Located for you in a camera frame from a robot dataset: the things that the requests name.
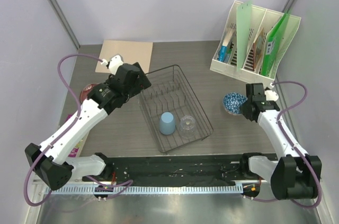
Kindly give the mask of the blue patterned bowl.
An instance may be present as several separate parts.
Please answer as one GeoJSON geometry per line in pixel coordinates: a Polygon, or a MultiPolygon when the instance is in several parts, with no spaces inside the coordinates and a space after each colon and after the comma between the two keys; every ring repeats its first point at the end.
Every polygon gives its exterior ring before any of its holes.
{"type": "Polygon", "coordinates": [[[223,98],[224,109],[232,115],[241,115],[240,107],[247,101],[247,97],[239,93],[228,93],[223,98]]]}

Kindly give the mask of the red floral plate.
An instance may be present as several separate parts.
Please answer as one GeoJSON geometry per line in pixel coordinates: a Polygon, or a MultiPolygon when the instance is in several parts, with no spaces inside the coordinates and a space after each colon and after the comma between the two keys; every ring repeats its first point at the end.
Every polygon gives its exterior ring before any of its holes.
{"type": "Polygon", "coordinates": [[[80,100],[81,103],[83,103],[84,100],[87,99],[88,94],[90,93],[90,91],[91,91],[96,85],[98,85],[98,83],[91,83],[91,84],[86,85],[86,86],[82,89],[82,91],[81,91],[81,93],[80,93],[80,96],[79,96],[79,100],[80,100]]]}

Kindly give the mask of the clear glass cup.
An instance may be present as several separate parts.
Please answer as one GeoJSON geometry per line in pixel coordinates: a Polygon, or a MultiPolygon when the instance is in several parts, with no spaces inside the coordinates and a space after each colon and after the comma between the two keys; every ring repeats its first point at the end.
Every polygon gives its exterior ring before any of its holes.
{"type": "Polygon", "coordinates": [[[196,131],[196,120],[193,116],[185,115],[180,120],[179,133],[183,138],[193,138],[196,131]]]}

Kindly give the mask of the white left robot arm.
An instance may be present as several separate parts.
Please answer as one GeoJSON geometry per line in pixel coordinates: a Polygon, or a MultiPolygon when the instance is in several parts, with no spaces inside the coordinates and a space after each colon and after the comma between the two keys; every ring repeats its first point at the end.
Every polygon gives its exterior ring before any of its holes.
{"type": "Polygon", "coordinates": [[[151,86],[139,63],[121,64],[115,74],[96,85],[75,113],[51,137],[40,145],[29,144],[25,154],[30,165],[37,162],[34,172],[55,191],[69,180],[93,175],[101,181],[112,177],[113,168],[101,153],[89,157],[70,158],[77,143],[100,121],[130,98],[151,86]]]}

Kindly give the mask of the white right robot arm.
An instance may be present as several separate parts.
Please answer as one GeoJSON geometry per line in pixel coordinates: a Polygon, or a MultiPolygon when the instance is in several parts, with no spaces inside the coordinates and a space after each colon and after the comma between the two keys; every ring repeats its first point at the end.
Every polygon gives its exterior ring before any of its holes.
{"type": "Polygon", "coordinates": [[[269,182],[276,200],[320,200],[320,158],[300,146],[282,117],[283,111],[275,100],[268,99],[262,83],[246,84],[246,97],[240,112],[264,130],[278,162],[261,153],[245,153],[240,159],[241,176],[250,179],[257,175],[269,182]]]}

